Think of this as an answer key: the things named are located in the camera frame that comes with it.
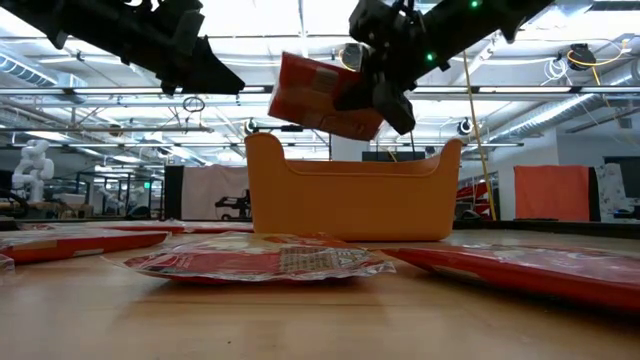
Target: white wall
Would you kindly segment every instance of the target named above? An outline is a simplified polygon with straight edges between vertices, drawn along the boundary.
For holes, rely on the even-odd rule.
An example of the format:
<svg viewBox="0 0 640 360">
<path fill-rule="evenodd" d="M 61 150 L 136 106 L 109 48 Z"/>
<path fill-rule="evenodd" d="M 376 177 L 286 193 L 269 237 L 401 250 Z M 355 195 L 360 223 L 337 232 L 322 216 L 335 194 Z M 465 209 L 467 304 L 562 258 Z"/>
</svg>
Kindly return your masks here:
<svg viewBox="0 0 640 360">
<path fill-rule="evenodd" d="M 599 166 L 607 156 L 640 156 L 640 116 L 632 119 L 632 129 L 620 129 L 616 121 L 575 134 L 559 129 L 560 164 Z"/>
<path fill-rule="evenodd" d="M 513 220 L 516 216 L 514 166 L 559 164 L 555 129 L 548 130 L 540 138 L 524 139 L 523 142 L 524 147 L 498 148 L 489 155 L 488 172 L 498 172 L 500 220 Z M 480 162 L 467 162 L 460 169 L 459 179 L 481 174 Z"/>
</svg>

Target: red box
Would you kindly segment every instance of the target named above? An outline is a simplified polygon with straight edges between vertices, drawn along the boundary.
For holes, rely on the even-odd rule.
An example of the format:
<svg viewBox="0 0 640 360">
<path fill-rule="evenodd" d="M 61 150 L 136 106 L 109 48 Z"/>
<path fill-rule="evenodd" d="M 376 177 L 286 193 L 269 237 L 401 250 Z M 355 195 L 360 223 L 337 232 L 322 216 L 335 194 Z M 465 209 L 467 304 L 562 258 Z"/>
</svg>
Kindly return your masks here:
<svg viewBox="0 0 640 360">
<path fill-rule="evenodd" d="M 380 114 L 333 107 L 333 100 L 359 80 L 360 73 L 283 53 L 269 116 L 349 139 L 372 140 L 382 124 Z"/>
<path fill-rule="evenodd" d="M 166 232 L 69 228 L 0 233 L 0 254 L 16 264 L 69 259 L 148 247 L 163 242 Z"/>
<path fill-rule="evenodd" d="M 640 313 L 640 259 L 584 248 L 439 246 L 383 250 L 428 271 Z"/>
</svg>

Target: yellow pole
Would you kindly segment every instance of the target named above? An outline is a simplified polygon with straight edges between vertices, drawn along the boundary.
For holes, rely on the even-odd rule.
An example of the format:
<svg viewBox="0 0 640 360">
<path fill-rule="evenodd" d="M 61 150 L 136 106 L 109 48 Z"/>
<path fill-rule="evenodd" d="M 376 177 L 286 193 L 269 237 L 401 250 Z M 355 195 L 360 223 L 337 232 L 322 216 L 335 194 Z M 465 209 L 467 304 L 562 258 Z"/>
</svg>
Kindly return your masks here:
<svg viewBox="0 0 640 360">
<path fill-rule="evenodd" d="M 487 192 L 489 193 L 489 206 L 491 208 L 491 218 L 496 221 L 496 209 L 493 204 L 493 191 L 491 189 L 491 182 L 489 181 L 489 172 L 487 170 L 487 162 L 484 158 L 484 149 L 482 148 L 482 140 L 480 139 L 480 132 L 478 131 L 478 121 L 476 120 L 476 109 L 473 106 L 473 93 L 471 92 L 471 77 L 469 75 L 469 65 L 467 63 L 467 52 L 464 51 L 464 73 L 467 76 L 467 91 L 469 93 L 469 103 L 471 104 L 471 118 L 473 119 L 473 132 L 476 135 L 478 141 L 478 151 L 480 152 L 480 160 L 482 161 L 482 172 L 484 173 L 484 181 L 487 184 Z"/>
</svg>

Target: white robot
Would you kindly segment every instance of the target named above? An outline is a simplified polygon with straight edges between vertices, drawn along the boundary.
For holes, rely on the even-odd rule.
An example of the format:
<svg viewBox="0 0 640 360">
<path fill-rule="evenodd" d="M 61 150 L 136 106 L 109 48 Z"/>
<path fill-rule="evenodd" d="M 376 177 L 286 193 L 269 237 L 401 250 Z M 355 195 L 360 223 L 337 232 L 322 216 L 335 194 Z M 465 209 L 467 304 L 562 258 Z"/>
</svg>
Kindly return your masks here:
<svg viewBox="0 0 640 360">
<path fill-rule="evenodd" d="M 98 188 L 98 193 L 102 194 L 107 202 L 107 207 L 113 207 L 115 209 L 124 209 L 124 202 L 118 200 L 118 196 L 110 193 L 104 186 Z"/>
<path fill-rule="evenodd" d="M 13 187 L 24 189 L 25 183 L 31 186 L 30 203 L 42 202 L 44 194 L 44 180 L 53 179 L 54 165 L 51 159 L 45 157 L 49 149 L 49 142 L 45 140 L 29 140 L 22 149 L 22 159 L 13 172 Z M 32 168 L 29 175 L 24 172 Z"/>
</svg>

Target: red package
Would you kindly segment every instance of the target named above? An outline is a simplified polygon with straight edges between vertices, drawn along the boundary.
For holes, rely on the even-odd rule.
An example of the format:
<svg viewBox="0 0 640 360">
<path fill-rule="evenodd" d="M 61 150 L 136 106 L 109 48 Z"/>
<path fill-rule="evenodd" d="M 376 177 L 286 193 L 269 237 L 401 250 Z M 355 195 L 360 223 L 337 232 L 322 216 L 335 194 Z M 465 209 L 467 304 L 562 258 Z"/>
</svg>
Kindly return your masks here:
<svg viewBox="0 0 640 360">
<path fill-rule="evenodd" d="M 444 246 L 384 250 L 425 270 L 640 311 L 640 259 L 583 248 Z"/>
<path fill-rule="evenodd" d="M 0 255 L 0 285 L 5 275 L 11 275 L 15 271 L 15 262 L 12 258 Z"/>
<path fill-rule="evenodd" d="M 269 116 L 349 139 L 372 140 L 382 123 L 380 114 L 333 107 L 333 100 L 359 80 L 360 73 L 285 52 Z"/>
<path fill-rule="evenodd" d="M 184 232 L 189 234 L 221 234 L 225 232 L 253 232 L 252 223 L 185 222 Z"/>
<path fill-rule="evenodd" d="M 310 281 L 394 272 L 373 253 L 327 236 L 227 233 L 123 264 L 139 273 L 189 282 Z"/>
<path fill-rule="evenodd" d="M 126 232 L 91 228 L 0 232 L 0 254 L 16 264 L 68 259 L 137 249 L 163 242 L 166 232 Z"/>
<path fill-rule="evenodd" d="M 111 221 L 87 222 L 73 224 L 22 224 L 22 230 L 54 230 L 54 229 L 83 229 L 98 228 L 122 231 L 163 231 L 172 234 L 221 234 L 225 232 L 253 232 L 252 223 L 235 222 L 183 222 L 183 221 Z"/>
</svg>

